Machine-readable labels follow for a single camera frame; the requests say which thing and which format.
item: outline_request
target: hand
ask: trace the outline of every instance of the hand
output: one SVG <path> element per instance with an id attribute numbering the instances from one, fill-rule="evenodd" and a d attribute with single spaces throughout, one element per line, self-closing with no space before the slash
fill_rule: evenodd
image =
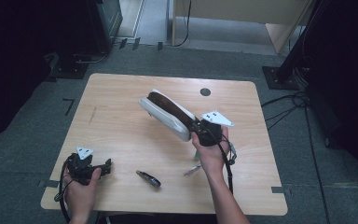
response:
<path id="1" fill-rule="evenodd" d="M 228 128 L 222 126 L 223 135 L 228 138 Z M 200 154 L 200 161 L 203 170 L 207 176 L 210 175 L 221 175 L 223 176 L 223 158 L 222 152 L 218 145 L 212 147 L 204 147 L 200 144 L 199 137 L 196 133 L 191 133 L 193 146 L 197 149 Z M 229 145 L 227 141 L 220 142 L 224 152 L 227 154 L 229 152 Z"/>
<path id="2" fill-rule="evenodd" d="M 65 185 L 69 185 L 65 190 L 64 199 L 72 213 L 71 223 L 88 223 L 95 204 L 95 194 L 100 176 L 101 168 L 95 169 L 89 184 L 83 186 L 72 179 L 68 170 L 65 171 L 63 181 Z"/>

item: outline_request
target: small black object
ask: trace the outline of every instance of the small black object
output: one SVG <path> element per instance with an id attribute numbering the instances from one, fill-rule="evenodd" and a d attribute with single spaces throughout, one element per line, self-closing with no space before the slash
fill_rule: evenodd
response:
<path id="1" fill-rule="evenodd" d="M 136 171 L 136 174 L 138 174 L 141 178 L 147 180 L 147 182 L 149 182 L 151 185 L 153 185 L 156 188 L 161 186 L 161 183 L 152 175 L 149 175 L 149 174 L 139 171 L 139 170 Z"/>
<path id="2" fill-rule="evenodd" d="M 120 49 L 124 49 L 124 47 L 126 47 L 126 44 L 127 44 L 127 38 L 121 40 Z"/>
<path id="3" fill-rule="evenodd" d="M 222 128 L 220 124 L 214 124 L 203 119 L 193 124 L 193 131 L 199 137 L 202 146 L 211 147 L 222 141 Z"/>
<path id="4" fill-rule="evenodd" d="M 157 51 L 162 50 L 162 42 L 158 42 Z"/>
<path id="5" fill-rule="evenodd" d="M 133 43 L 133 46 L 132 46 L 132 50 L 138 49 L 140 41 L 141 41 L 141 37 L 138 37 L 135 39 L 135 42 Z"/>
<path id="6" fill-rule="evenodd" d="M 56 196 L 54 197 L 54 202 L 59 202 L 62 199 L 63 193 L 58 193 L 56 194 Z"/>
<path id="7" fill-rule="evenodd" d="M 60 181 L 56 181 L 56 180 L 41 180 L 39 181 L 39 183 L 37 183 L 37 186 L 40 188 L 57 188 L 58 185 L 60 184 Z"/>
<path id="8" fill-rule="evenodd" d="M 86 159 L 81 160 L 77 153 L 73 153 L 68 160 L 68 171 L 71 177 L 82 185 L 88 185 L 88 180 L 91 179 L 92 173 L 95 169 L 101 168 L 101 176 L 110 174 L 112 161 L 109 159 L 104 165 L 92 166 L 92 155 Z"/>

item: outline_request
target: floor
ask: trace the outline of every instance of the floor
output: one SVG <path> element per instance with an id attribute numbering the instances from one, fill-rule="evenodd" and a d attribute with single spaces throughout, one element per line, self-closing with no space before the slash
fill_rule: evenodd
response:
<path id="1" fill-rule="evenodd" d="M 127 1 L 135 5 L 138 0 Z M 44 193 L 40 184 L 50 177 L 93 73 L 252 81 L 261 103 L 293 94 L 267 86 L 261 67 L 280 66 L 284 57 L 276 56 L 263 24 L 190 20 L 189 41 L 180 48 L 169 48 L 170 15 L 167 0 L 144 0 L 139 20 L 128 21 L 138 24 L 136 29 L 128 26 L 127 33 L 121 33 L 128 42 L 140 38 L 137 50 L 114 46 L 104 60 L 89 65 L 84 79 L 58 78 L 37 87 L 0 134 L 0 223 L 63 223 L 61 211 L 40 206 Z M 211 35 L 200 32 L 201 25 Z M 232 29 L 217 32 L 216 26 Z M 165 45 L 162 51 L 155 48 L 158 42 Z M 263 114 L 272 118 L 291 107 L 290 100 L 280 101 L 264 106 Z M 310 149 L 305 111 L 310 112 L 314 150 Z M 266 125 L 270 127 L 277 119 Z M 252 223 L 358 223 L 358 161 L 346 150 L 326 148 L 321 129 L 310 108 L 295 110 L 268 131 L 289 210 L 281 217 L 249 216 Z"/>
<path id="2" fill-rule="evenodd" d="M 172 0 L 120 0 L 120 4 L 124 19 L 118 39 L 128 38 L 130 43 L 140 38 L 140 44 L 146 45 L 172 44 Z M 186 20 L 177 18 L 176 45 L 185 39 Z M 302 27 L 295 30 L 280 55 L 290 52 L 302 30 Z M 188 39 L 181 48 L 278 55 L 265 24 L 246 21 L 190 18 Z"/>

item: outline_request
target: wooden table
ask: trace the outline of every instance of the wooden table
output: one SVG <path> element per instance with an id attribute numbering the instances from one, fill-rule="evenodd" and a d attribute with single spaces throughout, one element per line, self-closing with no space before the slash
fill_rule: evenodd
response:
<path id="1" fill-rule="evenodd" d="M 231 119 L 229 139 L 238 158 L 231 166 L 234 195 L 248 215 L 287 212 L 269 134 L 255 84 L 179 77 L 144 77 L 94 74 L 83 93 L 74 120 L 63 143 L 51 180 L 60 179 L 64 160 L 76 147 L 94 149 L 93 165 L 111 158 L 112 174 L 98 186 L 95 210 L 154 213 L 214 213 L 209 185 L 202 170 L 184 172 L 197 164 L 195 148 L 183 142 L 159 121 L 150 117 L 138 100 L 157 89 L 200 118 L 217 109 Z M 200 90 L 208 88 L 210 96 Z M 135 172 L 155 176 L 159 189 Z M 60 209 L 53 201 L 58 189 L 46 188 L 41 205 Z"/>

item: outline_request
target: black cable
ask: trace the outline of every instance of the black cable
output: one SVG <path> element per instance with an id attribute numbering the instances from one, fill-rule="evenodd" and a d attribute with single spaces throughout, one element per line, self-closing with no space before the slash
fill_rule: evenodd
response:
<path id="1" fill-rule="evenodd" d="M 283 115 L 280 119 L 278 119 L 277 121 L 275 121 L 275 123 L 273 123 L 271 126 L 269 126 L 269 128 L 267 128 L 267 130 L 270 130 L 272 127 L 274 127 L 275 125 L 278 124 L 279 121 L 281 121 L 282 119 L 286 118 L 290 113 L 292 113 L 293 111 L 295 111 L 298 108 L 298 106 L 293 107 L 292 109 L 290 109 L 289 112 L 287 112 L 285 115 Z"/>
<path id="2" fill-rule="evenodd" d="M 71 218 L 69 218 L 68 212 L 66 211 L 65 208 L 65 203 L 64 203 L 64 191 L 66 189 L 66 187 L 68 187 L 68 185 L 70 183 L 68 183 L 65 188 L 62 188 L 62 182 L 63 182 L 63 173 L 65 172 L 66 169 L 66 165 L 68 164 L 68 161 L 71 159 L 72 156 L 69 156 L 68 159 L 66 159 L 66 161 L 63 163 L 62 165 L 62 169 L 61 169 L 61 175 L 60 175 L 60 184 L 59 184 L 59 189 L 58 189 L 58 194 L 55 196 L 54 201 L 56 202 L 60 202 L 60 208 L 63 214 L 63 217 L 65 218 L 66 222 L 69 223 L 71 221 Z"/>
<path id="3" fill-rule="evenodd" d="M 303 67 L 293 68 L 293 76 L 296 78 L 296 81 L 303 87 L 308 87 L 308 81 L 305 79 L 305 75 L 308 73 L 308 70 Z"/>
<path id="4" fill-rule="evenodd" d="M 89 61 L 89 62 L 76 61 L 76 63 L 99 63 L 100 61 L 102 61 L 106 57 L 106 55 L 107 55 L 107 52 L 103 55 L 102 58 L 100 58 L 100 59 L 98 59 L 96 61 Z"/>
<path id="5" fill-rule="evenodd" d="M 46 62 L 48 64 L 50 64 L 54 59 L 54 53 L 47 54 L 44 56 L 44 58 L 45 58 Z"/>
<path id="6" fill-rule="evenodd" d="M 226 139 L 226 140 L 222 140 L 222 141 L 227 142 L 228 145 L 230 146 L 230 142 L 228 141 L 228 138 L 227 138 L 225 135 L 223 135 L 223 134 L 222 134 L 222 136 L 225 137 L 225 139 Z M 232 151 L 230 150 L 230 151 L 229 151 L 229 158 L 230 158 L 230 159 L 232 159 L 232 155 L 231 155 L 231 154 L 232 154 Z"/>
<path id="7" fill-rule="evenodd" d="M 311 153 L 312 153 L 312 159 L 313 159 L 313 164 L 315 166 L 315 170 L 316 170 L 316 175 L 317 175 L 317 178 L 318 178 L 318 184 L 319 184 L 319 188 L 321 190 L 321 195 L 322 195 L 322 200 L 323 200 L 323 203 L 324 203 L 324 212 L 325 212 L 325 215 L 326 215 L 326 221 L 327 221 L 327 224 L 330 224 L 330 217 L 329 217 L 329 214 L 328 214 L 328 210 L 327 210 L 327 203 L 326 203 L 326 200 L 325 200 L 325 194 L 324 194 L 324 186 L 322 184 L 322 179 L 321 179 L 321 175 L 320 175 L 320 172 L 319 172 L 319 167 L 318 167 L 318 163 L 316 162 L 316 156 L 315 156 L 315 147 L 313 145 L 313 140 L 312 140 L 312 133 L 311 133 L 311 129 L 310 129 L 310 118 L 309 118 L 309 115 L 308 115 L 308 102 L 309 102 L 309 99 L 306 97 L 306 94 L 305 92 L 303 91 L 299 91 L 297 92 L 296 94 L 293 94 L 293 95 L 285 95 L 283 97 L 280 97 L 280 98 L 277 98 L 277 99 L 274 99 L 274 100 L 270 100 L 264 104 L 262 104 L 262 106 L 264 105 L 269 105 L 269 104 L 272 104 L 272 103 L 275 103 L 277 101 L 280 101 L 281 99 L 285 99 L 285 98 L 292 98 L 292 103 L 295 105 L 294 107 L 292 107 L 291 109 L 289 110 L 286 110 L 286 111 L 283 111 L 281 114 L 283 114 L 284 112 L 286 112 L 286 115 L 284 115 L 282 118 L 280 118 L 278 121 L 280 121 L 281 119 L 283 119 L 284 117 L 286 117 L 287 115 L 289 115 L 291 112 L 293 112 L 296 108 L 299 108 L 299 107 L 303 107 L 304 108 L 304 111 L 305 111 L 305 117 L 306 117 L 306 122 L 307 122 L 307 129 L 308 129 L 308 133 L 309 133 L 309 139 L 310 139 L 310 149 L 311 149 Z M 300 104 L 298 104 L 296 102 L 296 99 L 300 99 L 302 102 Z"/>
<path id="8" fill-rule="evenodd" d="M 173 45 L 173 47 L 180 47 L 182 46 L 183 44 L 185 44 L 185 42 L 187 41 L 188 39 L 188 22 L 190 21 L 190 12 L 191 12 L 191 0 L 190 0 L 190 3 L 188 4 L 188 12 L 187 12 L 187 34 L 186 34 L 186 37 L 185 39 L 183 40 L 183 42 L 179 45 Z"/>
<path id="9" fill-rule="evenodd" d="M 312 158 L 313 158 L 313 164 L 315 166 L 315 170 L 316 170 L 316 175 L 318 177 L 318 182 L 319 182 L 319 188 L 321 189 L 321 194 L 322 194 L 322 200 L 324 202 L 324 212 L 326 214 L 326 220 L 327 220 L 327 224 L 330 224 L 330 217 L 328 215 L 328 210 L 327 210 L 327 203 L 326 203 L 326 199 L 324 196 L 324 186 L 322 184 L 322 179 L 321 179 L 321 175 L 319 173 L 319 167 L 318 167 L 318 163 L 316 162 L 316 157 L 315 157 L 315 147 L 313 145 L 313 140 L 312 140 L 312 133 L 311 133 L 311 129 L 310 129 L 310 119 L 308 116 L 308 111 L 307 111 L 307 106 L 305 105 L 304 110 L 305 110 L 305 118 L 306 118 L 306 122 L 307 122 L 307 128 L 308 128 L 308 134 L 309 134 L 309 138 L 310 138 L 310 149 L 312 152 Z"/>
<path id="10" fill-rule="evenodd" d="M 295 62 L 294 62 L 294 67 L 301 61 L 304 60 L 307 64 L 311 64 L 313 62 L 313 58 L 310 57 L 309 55 L 306 54 L 305 52 L 305 41 L 308 35 L 308 31 L 310 29 L 310 27 L 313 27 L 313 21 L 315 20 L 315 15 L 317 15 L 318 11 L 320 10 L 321 6 L 324 4 L 324 0 L 320 0 L 320 1 L 316 1 L 315 6 L 313 7 L 312 13 L 310 15 L 310 18 L 307 21 L 307 24 L 305 25 L 305 29 L 304 32 L 301 32 L 300 30 L 300 38 L 302 38 L 302 43 L 300 48 L 302 51 L 302 57 L 299 57 Z"/>
<path id="11" fill-rule="evenodd" d="M 287 109 L 283 112 L 281 112 L 280 114 L 278 115 L 275 115 L 269 119 L 265 119 L 265 121 L 268 121 L 270 119 L 275 119 L 281 115 L 283 115 L 281 118 L 279 118 L 277 121 L 275 121 L 271 126 L 269 126 L 268 130 L 270 130 L 272 127 L 274 127 L 275 125 L 278 124 L 278 122 L 280 122 L 282 119 L 286 118 L 288 115 L 290 115 L 293 111 L 295 111 L 297 108 L 300 108 L 300 107 L 304 107 L 307 102 L 308 102 L 308 98 L 305 98 L 305 92 L 303 91 L 298 91 L 297 93 L 295 94 L 292 94 L 292 95 L 284 95 L 282 97 L 279 97 L 277 99 L 273 99 L 273 100 L 270 100 L 268 102 L 265 102 L 264 104 L 262 104 L 261 106 L 265 106 L 265 105 L 269 105 L 269 104 L 272 104 L 272 103 L 275 103 L 277 101 L 280 101 L 282 99 L 292 99 L 292 103 L 295 105 L 294 107 L 290 108 L 290 109 Z M 296 99 L 300 99 L 301 100 L 301 104 L 298 104 L 296 102 Z"/>

